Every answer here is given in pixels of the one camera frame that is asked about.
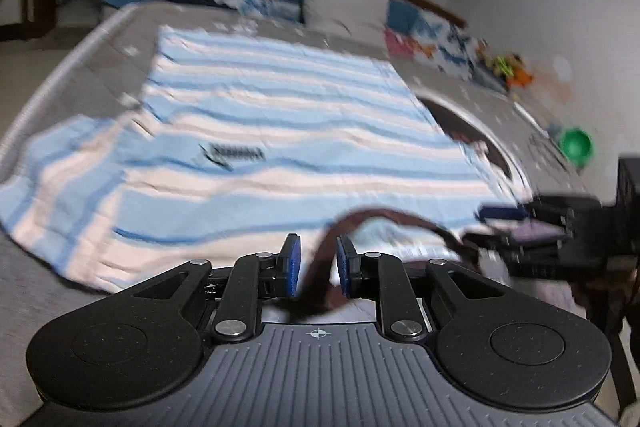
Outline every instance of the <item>brown bag handle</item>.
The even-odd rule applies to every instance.
[[[362,223],[372,217],[385,217],[397,225],[430,230],[443,238],[449,250],[456,252],[464,259],[469,257],[468,247],[460,243],[455,235],[420,216],[389,208],[370,208],[346,214],[338,218],[322,238],[313,260],[306,270],[302,291],[298,299],[285,304],[292,320],[300,320],[309,315],[335,310],[347,304],[348,299],[342,294],[340,287],[334,286],[330,281],[336,239],[342,234],[354,232]]]

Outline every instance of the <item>blanket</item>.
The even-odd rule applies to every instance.
[[[289,232],[308,258],[361,208],[460,231],[499,201],[514,201],[506,181],[388,62],[164,27],[140,106],[32,137],[0,187],[0,223],[63,277],[118,291],[189,259],[278,251]],[[354,240],[423,233],[369,223]]]

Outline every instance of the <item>tiled floor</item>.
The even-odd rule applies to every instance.
[[[71,39],[61,39],[60,42],[72,42]],[[22,106],[29,100],[47,75],[57,66],[72,49],[64,45],[50,45],[42,49],[38,42],[0,42],[0,136],[2,136]],[[636,383],[640,383],[640,375],[634,372]],[[611,416],[616,414],[618,401],[616,399],[613,382],[607,378],[600,396],[596,402]]]

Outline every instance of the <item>mattress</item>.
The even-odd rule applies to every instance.
[[[453,110],[490,140],[505,159],[513,182],[523,190],[585,191],[575,171],[549,150],[539,131],[503,96],[420,64],[390,58],[385,50],[311,32],[303,26],[248,20],[230,10],[160,2],[121,10],[54,70],[0,143],[0,182],[12,174],[20,149],[34,133],[77,115],[117,118],[129,110],[146,80],[161,25],[264,36],[389,60],[419,98]],[[40,404],[24,363],[31,336],[54,317],[103,295],[60,279],[0,232],[0,425],[18,424]],[[357,310],[360,316],[374,312],[364,307]],[[346,311],[318,318],[349,319]]]

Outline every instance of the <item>blue butterfly print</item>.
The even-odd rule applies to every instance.
[[[456,57],[456,55],[452,55],[449,53],[448,49],[438,46],[442,54],[444,55],[444,59],[451,64],[455,64],[456,66],[465,66],[467,64],[466,57]]]
[[[444,24],[434,24],[431,26],[426,20],[420,17],[417,20],[417,31],[419,35],[427,34],[430,39],[437,39],[444,28]]]

